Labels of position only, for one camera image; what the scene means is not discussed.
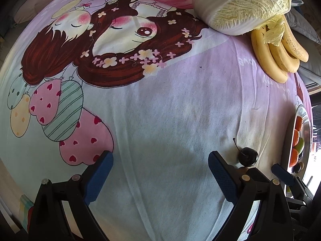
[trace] silver plate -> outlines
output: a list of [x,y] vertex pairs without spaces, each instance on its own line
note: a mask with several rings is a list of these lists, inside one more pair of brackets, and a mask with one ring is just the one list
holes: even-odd
[[[295,121],[296,117],[301,116],[302,117],[302,129],[299,131],[299,137],[303,138],[304,140],[304,149],[303,149],[303,155],[300,159],[301,162],[304,164],[304,168],[299,172],[294,172],[294,167],[289,167],[290,164],[290,156],[291,156],[291,150],[292,150],[292,141],[293,141],[293,135],[294,135],[294,128],[295,128]],[[281,156],[281,167],[283,167],[285,170],[290,172],[293,175],[296,175],[303,179],[305,170],[308,165],[308,159],[310,155],[310,149],[311,149],[311,125],[310,120],[308,117],[308,113],[303,105],[299,105],[295,115],[291,118],[291,120],[288,123],[288,128],[286,129],[285,138],[284,138],[284,144],[282,149],[282,156]]]

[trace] yellow banana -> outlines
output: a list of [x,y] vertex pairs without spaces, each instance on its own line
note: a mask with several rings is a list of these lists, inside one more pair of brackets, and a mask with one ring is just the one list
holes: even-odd
[[252,30],[251,41],[254,53],[264,72],[278,83],[285,83],[288,79],[288,73],[281,70],[272,57],[269,46],[263,42],[266,28]]
[[280,42],[280,46],[275,46],[269,43],[271,54],[276,64],[288,73],[295,73],[299,66],[300,60],[288,54],[283,44]]
[[283,19],[284,19],[284,34],[281,40],[282,44],[291,55],[293,55],[294,57],[298,58],[303,62],[307,62],[309,59],[308,52],[301,46],[301,44],[294,37],[284,15],[283,15]]

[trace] bolt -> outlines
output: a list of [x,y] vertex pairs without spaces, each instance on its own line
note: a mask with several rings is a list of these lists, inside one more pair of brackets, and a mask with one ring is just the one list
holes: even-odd
[[48,182],[49,182],[49,179],[47,179],[47,178],[44,178],[43,180],[41,180],[41,184],[43,184],[43,185],[47,185]]
[[244,181],[250,181],[251,178],[248,175],[242,175],[242,179]]
[[280,181],[278,181],[277,179],[272,180],[272,182],[274,185],[277,185],[277,186],[280,185]]
[[73,175],[71,179],[73,181],[78,181],[78,180],[80,180],[80,175],[79,174]]

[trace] orange fruit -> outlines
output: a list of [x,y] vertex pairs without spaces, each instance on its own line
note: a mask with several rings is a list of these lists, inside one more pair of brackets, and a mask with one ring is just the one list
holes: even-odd
[[302,117],[300,117],[300,116],[297,116],[297,119],[296,119],[296,121],[295,121],[295,129],[297,130],[297,131],[300,131],[301,129],[302,129]]
[[294,147],[298,143],[299,143],[299,132],[296,129],[294,129],[292,147]]
[[299,160],[299,152],[293,148],[292,151],[291,151],[291,157],[290,157],[290,164],[289,164],[289,167],[293,167],[297,164]]

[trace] blue gripper pad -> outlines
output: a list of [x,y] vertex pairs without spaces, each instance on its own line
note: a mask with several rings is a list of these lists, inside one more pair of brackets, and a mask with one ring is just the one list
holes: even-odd
[[236,205],[237,186],[213,152],[208,156],[208,166],[227,201]]
[[97,199],[113,164],[114,157],[113,154],[109,152],[85,186],[85,195],[83,199],[87,206]]
[[271,168],[271,171],[276,175],[279,180],[281,180],[287,186],[294,185],[294,176],[282,168],[279,164],[274,164]]

